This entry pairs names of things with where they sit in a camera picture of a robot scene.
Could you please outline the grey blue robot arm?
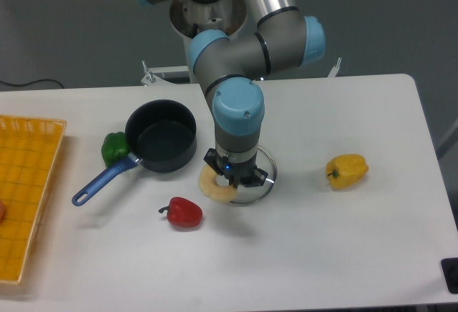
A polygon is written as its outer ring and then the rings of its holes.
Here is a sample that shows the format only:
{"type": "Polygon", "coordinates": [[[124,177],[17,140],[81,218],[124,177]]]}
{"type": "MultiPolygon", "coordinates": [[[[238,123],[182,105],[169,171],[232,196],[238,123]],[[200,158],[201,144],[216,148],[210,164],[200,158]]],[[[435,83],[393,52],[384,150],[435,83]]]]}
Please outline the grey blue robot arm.
{"type": "Polygon", "coordinates": [[[190,76],[201,87],[215,124],[205,162],[230,185],[259,187],[256,164],[264,97],[256,80],[319,60],[326,36],[319,20],[295,0],[169,1],[174,28],[189,41],[190,76]]]}

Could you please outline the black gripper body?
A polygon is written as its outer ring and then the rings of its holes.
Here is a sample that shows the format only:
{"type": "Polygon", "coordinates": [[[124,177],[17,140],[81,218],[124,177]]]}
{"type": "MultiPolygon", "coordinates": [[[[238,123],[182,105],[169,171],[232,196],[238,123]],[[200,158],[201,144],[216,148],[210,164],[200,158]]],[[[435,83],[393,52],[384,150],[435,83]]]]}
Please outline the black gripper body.
{"type": "Polygon", "coordinates": [[[224,153],[216,148],[218,153],[218,166],[221,168],[219,176],[223,176],[230,185],[241,185],[241,176],[256,167],[257,148],[241,153],[224,153]]]}

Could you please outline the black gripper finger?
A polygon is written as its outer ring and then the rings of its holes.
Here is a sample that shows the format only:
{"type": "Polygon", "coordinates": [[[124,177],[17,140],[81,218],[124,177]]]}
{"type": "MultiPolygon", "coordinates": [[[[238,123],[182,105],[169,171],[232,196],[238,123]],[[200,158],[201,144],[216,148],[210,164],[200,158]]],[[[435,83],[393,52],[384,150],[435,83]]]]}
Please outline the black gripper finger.
{"type": "Polygon", "coordinates": [[[209,148],[204,156],[205,163],[216,173],[221,173],[221,168],[218,166],[218,153],[216,149],[209,148]]]}
{"type": "Polygon", "coordinates": [[[265,170],[255,167],[241,176],[240,184],[243,187],[260,187],[264,185],[267,178],[268,173],[265,170]]]}

